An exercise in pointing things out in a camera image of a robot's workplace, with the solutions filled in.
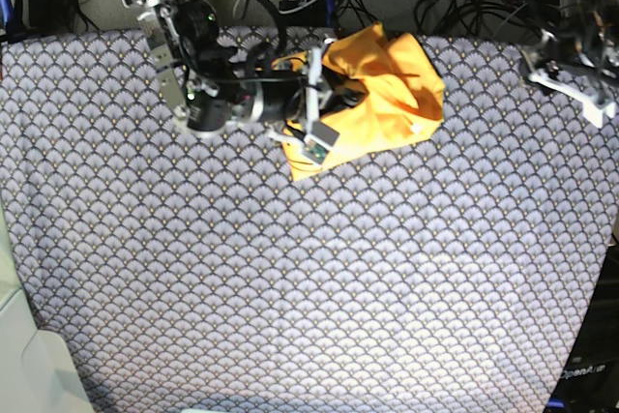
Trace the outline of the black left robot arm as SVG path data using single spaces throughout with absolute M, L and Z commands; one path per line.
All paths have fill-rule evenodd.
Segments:
M 543 93 L 580 103 L 600 129 L 618 112 L 618 0 L 526 0 L 541 32 L 521 52 L 523 78 Z

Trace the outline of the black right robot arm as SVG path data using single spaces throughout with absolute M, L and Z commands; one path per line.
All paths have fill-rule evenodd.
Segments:
M 286 58 L 285 15 L 271 0 L 254 0 L 275 23 L 278 40 L 251 48 L 234 61 L 234 46 L 219 44 L 220 28 L 206 0 L 123 0 L 142 12 L 140 27 L 150 47 L 157 79 L 175 124 L 200 138 L 260 123 L 270 138 L 296 146 L 320 166 L 340 133 L 323 117 L 360 104 L 366 86 L 322 61 L 334 40 L 303 58 Z

